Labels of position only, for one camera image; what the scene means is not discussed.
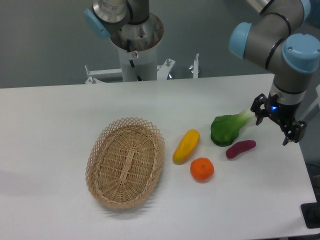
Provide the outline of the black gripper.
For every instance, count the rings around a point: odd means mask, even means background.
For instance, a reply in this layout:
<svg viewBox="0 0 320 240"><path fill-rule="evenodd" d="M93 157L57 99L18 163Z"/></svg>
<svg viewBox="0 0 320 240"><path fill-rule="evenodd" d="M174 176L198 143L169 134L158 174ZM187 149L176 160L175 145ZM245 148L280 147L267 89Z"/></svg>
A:
<svg viewBox="0 0 320 240"><path fill-rule="evenodd" d="M256 117L255 125L258 126L264 118L269 118L279 125L284 133L283 146L290 142L298 143L304 137L307 128L306 122L295 120L295 112L301 103L283 104L277 100L274 96L269 94L266 97L263 93L253 100L250 111Z"/></svg>

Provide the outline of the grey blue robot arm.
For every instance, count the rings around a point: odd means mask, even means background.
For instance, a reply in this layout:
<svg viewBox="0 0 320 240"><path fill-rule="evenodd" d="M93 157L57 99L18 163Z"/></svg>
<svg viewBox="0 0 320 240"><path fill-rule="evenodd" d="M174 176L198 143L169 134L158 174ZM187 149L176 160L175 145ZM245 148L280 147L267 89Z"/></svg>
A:
<svg viewBox="0 0 320 240"><path fill-rule="evenodd" d="M273 73L268 95L259 95L251 111L260 124L269 118L284 133L284 142L300 141L306 123L295 119L313 73L320 64L317 38L295 33L311 11L308 0L251 0L261 15L257 24L242 22L233 30L228 48ZM84 11L91 30L110 39L118 49L125 82L166 80L174 62L157 66L157 45L164 35L160 19L150 12L147 0L96 0Z"/></svg>

